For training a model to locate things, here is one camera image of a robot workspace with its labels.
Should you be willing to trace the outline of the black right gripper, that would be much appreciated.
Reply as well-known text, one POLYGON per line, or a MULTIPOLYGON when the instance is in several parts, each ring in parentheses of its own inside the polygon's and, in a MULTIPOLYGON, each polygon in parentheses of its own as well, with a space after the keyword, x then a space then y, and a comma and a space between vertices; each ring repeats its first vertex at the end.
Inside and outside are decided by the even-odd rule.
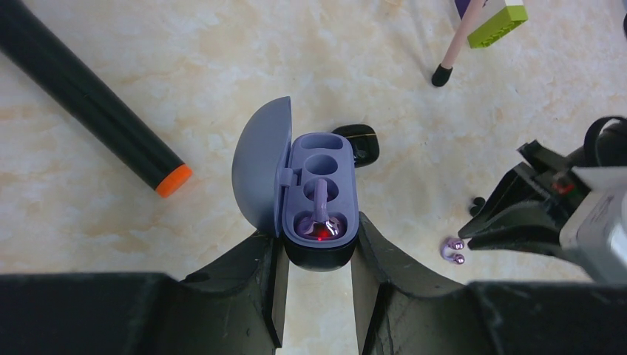
POLYGON ((529 165, 509 170, 458 237, 474 251, 519 251, 566 257, 560 232, 592 185, 575 169, 608 172, 626 168, 626 117, 605 116, 587 129, 583 145, 567 156, 537 141, 518 148, 529 165))

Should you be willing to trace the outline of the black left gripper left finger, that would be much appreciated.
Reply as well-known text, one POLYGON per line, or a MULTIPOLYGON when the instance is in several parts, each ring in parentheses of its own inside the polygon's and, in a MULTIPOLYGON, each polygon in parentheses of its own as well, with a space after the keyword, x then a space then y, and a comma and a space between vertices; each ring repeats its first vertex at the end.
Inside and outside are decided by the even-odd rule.
POLYGON ((3 354, 274 354, 287 270, 255 233, 176 280, 160 272, 4 274, 3 354))

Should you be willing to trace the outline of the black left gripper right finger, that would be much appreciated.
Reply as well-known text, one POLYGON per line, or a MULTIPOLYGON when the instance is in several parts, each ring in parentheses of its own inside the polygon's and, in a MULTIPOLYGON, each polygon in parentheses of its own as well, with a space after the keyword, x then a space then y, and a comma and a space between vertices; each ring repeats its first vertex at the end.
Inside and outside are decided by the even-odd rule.
POLYGON ((350 261, 361 354, 624 354, 626 287, 448 279, 364 214, 350 261))

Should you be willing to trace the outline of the purple ear clip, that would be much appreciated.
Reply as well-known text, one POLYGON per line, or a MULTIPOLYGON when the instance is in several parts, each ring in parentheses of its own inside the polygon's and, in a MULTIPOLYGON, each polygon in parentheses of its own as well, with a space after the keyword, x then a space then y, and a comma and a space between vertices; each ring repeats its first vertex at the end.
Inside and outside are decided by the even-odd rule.
POLYGON ((324 179, 315 182, 313 211, 297 221, 295 232, 302 238, 314 241, 336 240, 345 234, 342 221, 328 212, 328 184, 324 179))
POLYGON ((441 257, 453 264, 463 265, 466 261, 461 250, 464 249, 465 242, 461 238, 447 237, 443 240, 440 247, 441 257))

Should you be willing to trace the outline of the grey blue oval case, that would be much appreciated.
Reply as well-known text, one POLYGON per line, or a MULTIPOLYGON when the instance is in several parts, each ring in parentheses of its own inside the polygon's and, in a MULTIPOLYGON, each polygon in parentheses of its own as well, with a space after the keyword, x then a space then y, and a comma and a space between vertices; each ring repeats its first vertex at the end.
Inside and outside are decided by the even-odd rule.
POLYGON ((326 272, 352 257, 359 229, 352 147, 346 138, 328 132, 293 138, 290 97, 269 101, 251 116, 237 142, 231 182, 246 220, 283 240, 293 264, 326 272), (295 232, 297 221, 314 210, 320 178, 328 184, 329 214, 345 226, 336 240, 307 240, 295 232))

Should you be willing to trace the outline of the black earbud charging case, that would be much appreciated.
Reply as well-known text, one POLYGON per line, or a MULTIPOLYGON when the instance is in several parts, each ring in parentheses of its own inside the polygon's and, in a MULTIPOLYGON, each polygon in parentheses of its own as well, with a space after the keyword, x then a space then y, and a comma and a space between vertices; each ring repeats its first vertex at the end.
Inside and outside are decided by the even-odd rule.
POLYGON ((374 129, 367 124, 340 126, 332 131, 350 143, 356 168, 371 165, 380 155, 379 140, 374 129))

